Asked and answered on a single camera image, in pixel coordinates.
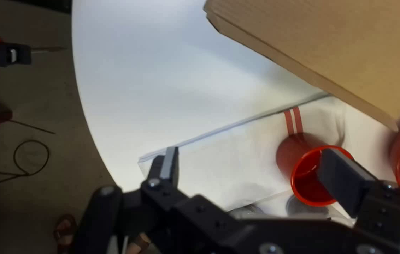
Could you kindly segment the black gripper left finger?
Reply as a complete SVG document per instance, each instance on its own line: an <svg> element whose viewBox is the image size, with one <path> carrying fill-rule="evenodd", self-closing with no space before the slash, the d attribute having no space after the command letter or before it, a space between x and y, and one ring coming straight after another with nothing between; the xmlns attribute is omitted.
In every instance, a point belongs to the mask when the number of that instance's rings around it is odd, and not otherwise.
<svg viewBox="0 0 400 254"><path fill-rule="evenodd" d="M169 181L173 187L180 179L180 151L177 147L169 147L164 155L157 155L150 167L149 179Z"/></svg>

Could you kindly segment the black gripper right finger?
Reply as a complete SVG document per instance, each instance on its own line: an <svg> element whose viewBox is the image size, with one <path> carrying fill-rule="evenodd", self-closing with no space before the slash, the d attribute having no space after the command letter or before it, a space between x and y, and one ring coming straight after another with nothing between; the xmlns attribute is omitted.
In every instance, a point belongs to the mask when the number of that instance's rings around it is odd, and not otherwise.
<svg viewBox="0 0 400 254"><path fill-rule="evenodd" d="M335 148L323 151L317 178L351 218L358 216L367 194L378 182L374 174Z"/></svg>

